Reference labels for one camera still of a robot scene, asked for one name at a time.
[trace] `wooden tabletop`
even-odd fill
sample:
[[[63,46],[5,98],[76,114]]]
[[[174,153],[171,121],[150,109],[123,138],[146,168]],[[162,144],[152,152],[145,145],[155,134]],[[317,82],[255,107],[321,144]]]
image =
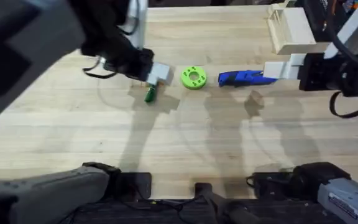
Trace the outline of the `wooden tabletop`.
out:
[[[190,198],[195,182],[228,197],[251,197],[244,177],[329,161],[358,181],[358,118],[328,110],[331,91],[303,92],[297,81],[219,88],[220,72],[262,69],[272,53],[265,6],[150,9],[147,47],[172,66],[172,86],[155,105],[124,76],[82,74],[93,58],[67,55],[0,115],[0,179],[49,174],[97,161],[151,172],[154,198]],[[208,84],[179,81],[202,66]],[[340,112],[358,109],[339,99]]]

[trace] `black cable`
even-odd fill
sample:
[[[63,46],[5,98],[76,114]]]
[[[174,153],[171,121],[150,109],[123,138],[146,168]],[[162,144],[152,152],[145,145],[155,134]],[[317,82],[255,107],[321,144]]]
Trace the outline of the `black cable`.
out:
[[[331,41],[335,45],[335,47],[343,54],[348,60],[358,65],[358,56],[354,55],[342,42],[339,40],[336,31],[334,29],[334,14],[332,10],[334,9],[334,3],[336,1],[328,1],[328,9],[327,9],[327,17],[326,17],[326,30],[328,35],[331,38]]]
[[[82,71],[85,73],[85,75],[87,75],[89,77],[93,77],[93,78],[100,78],[100,79],[108,79],[108,78],[111,78],[111,77],[117,75],[117,72],[113,72],[109,75],[97,75],[97,74],[89,73],[88,71],[95,69],[100,64],[101,59],[102,59],[102,57],[99,56],[96,63],[92,67],[83,68]]]
[[[254,176],[252,175],[252,176],[249,176],[249,177],[246,178],[246,182],[247,182],[248,187],[254,189],[254,188],[255,188],[255,185],[254,185],[254,184],[251,184],[251,183],[249,182],[249,180],[254,181]]]
[[[340,115],[336,112],[336,108],[335,108],[335,102],[336,99],[338,98],[339,94],[341,92],[336,92],[332,95],[331,99],[329,100],[329,110],[331,111],[331,113],[335,116],[338,116],[340,118],[344,118],[344,119],[349,119],[349,118],[355,118],[358,116],[358,110],[352,113],[348,113],[348,114],[344,114],[344,115]]]
[[[140,17],[140,2],[139,0],[136,0],[136,18],[135,18],[135,24],[134,24],[134,28],[128,32],[128,31],[125,31],[119,27],[117,27],[123,34],[125,35],[132,35],[136,32],[137,28],[139,27],[139,17]]]

